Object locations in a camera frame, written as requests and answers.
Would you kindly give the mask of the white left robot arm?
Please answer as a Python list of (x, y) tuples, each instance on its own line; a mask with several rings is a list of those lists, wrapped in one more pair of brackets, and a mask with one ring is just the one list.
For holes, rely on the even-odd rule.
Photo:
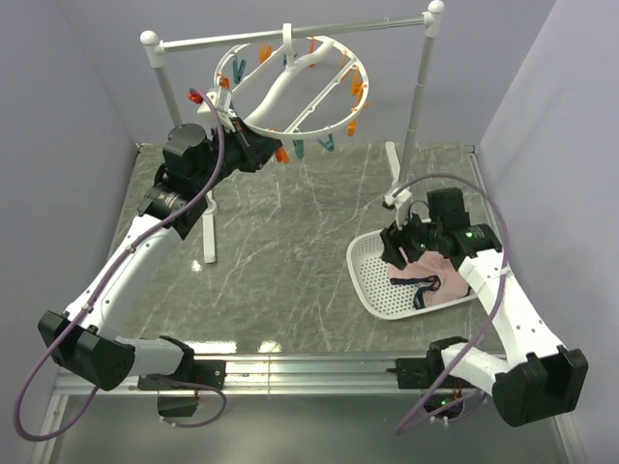
[(161, 376), (174, 389), (188, 386), (195, 375), (193, 349), (169, 336), (123, 338), (124, 321), (154, 271), (200, 222), (207, 191), (235, 171), (257, 172), (281, 147), (279, 139), (239, 118), (231, 130), (174, 128), (121, 245), (73, 303), (40, 320), (53, 361), (103, 391), (134, 375)]

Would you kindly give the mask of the white perforated plastic basket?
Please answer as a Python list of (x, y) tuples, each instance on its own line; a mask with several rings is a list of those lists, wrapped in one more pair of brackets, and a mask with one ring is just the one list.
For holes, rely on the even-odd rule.
[(346, 251), (347, 268), (357, 296), (368, 313), (375, 318), (399, 320), (476, 300), (476, 295), (469, 291), (460, 299), (416, 308), (414, 296), (420, 286), (393, 285), (389, 280), (388, 266), (381, 259), (383, 249), (380, 231), (375, 230), (357, 236)]

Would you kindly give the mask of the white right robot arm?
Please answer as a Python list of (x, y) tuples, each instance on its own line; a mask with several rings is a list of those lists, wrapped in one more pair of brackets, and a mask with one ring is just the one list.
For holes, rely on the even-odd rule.
[(458, 378), (491, 396), (512, 427), (573, 411), (588, 371), (582, 351), (568, 349), (545, 324), (508, 266), (507, 245), (489, 225), (471, 222), (459, 188), (432, 190), (427, 203), (428, 219), (411, 213), (411, 200), (396, 203), (396, 220), (380, 233), (382, 260), (402, 271), (431, 252), (448, 259), (505, 351), (496, 358), (479, 350), (476, 339), (435, 341), (425, 360), (428, 389)]

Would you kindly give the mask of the white round clip hanger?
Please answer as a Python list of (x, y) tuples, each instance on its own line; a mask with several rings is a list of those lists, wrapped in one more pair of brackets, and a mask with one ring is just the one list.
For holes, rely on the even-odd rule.
[[(311, 37), (317, 40), (313, 53), (309, 53)], [(258, 60), (261, 44), (274, 49), (263, 64)], [(349, 61), (340, 70), (343, 53)], [(234, 56), (247, 62), (238, 85), (232, 76)], [(365, 83), (360, 101), (351, 95), (354, 68)], [(348, 123), (364, 112), (352, 114), (350, 109), (368, 102), (368, 71), (357, 54), (330, 36), (303, 33), (296, 38), (290, 23), (283, 24), (273, 39), (231, 46), (216, 64), (211, 88), (220, 86), (218, 73), (229, 78), (235, 118), (258, 134), (281, 141), (326, 140), (329, 134), (347, 133)]]

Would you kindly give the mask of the orange front clothes peg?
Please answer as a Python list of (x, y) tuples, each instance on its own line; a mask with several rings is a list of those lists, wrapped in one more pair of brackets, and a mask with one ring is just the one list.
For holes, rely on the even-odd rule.
[(274, 157), (276, 159), (276, 161), (278, 163), (289, 163), (290, 161), (290, 157), (286, 152), (286, 149), (284, 146), (279, 146), (275, 152), (274, 152)]

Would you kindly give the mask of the pink underwear navy trim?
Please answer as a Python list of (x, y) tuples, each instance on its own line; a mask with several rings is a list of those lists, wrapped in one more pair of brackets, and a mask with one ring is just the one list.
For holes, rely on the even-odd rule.
[(467, 297), (470, 287), (457, 272), (451, 261), (439, 252), (427, 251), (403, 270), (388, 264), (387, 271), (392, 285), (415, 287), (413, 306), (426, 309)]

